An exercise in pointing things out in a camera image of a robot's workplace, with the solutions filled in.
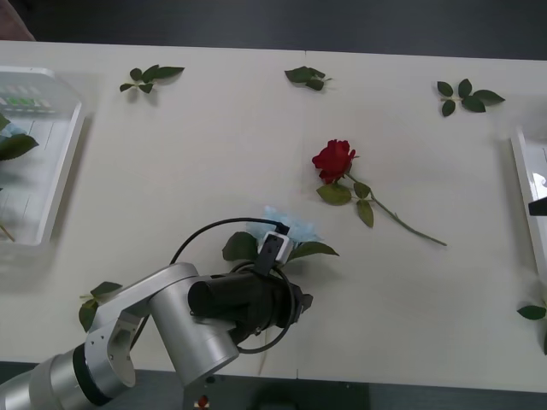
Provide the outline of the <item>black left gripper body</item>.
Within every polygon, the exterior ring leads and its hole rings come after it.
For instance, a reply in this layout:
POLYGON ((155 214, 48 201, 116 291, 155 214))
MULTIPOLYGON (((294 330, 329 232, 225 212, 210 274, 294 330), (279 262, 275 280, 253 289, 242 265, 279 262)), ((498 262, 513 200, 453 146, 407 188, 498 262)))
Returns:
POLYGON ((308 310, 314 297, 303 293, 301 288, 293 283, 289 284, 289 316, 288 325, 294 325, 298 322, 300 316, 308 310))

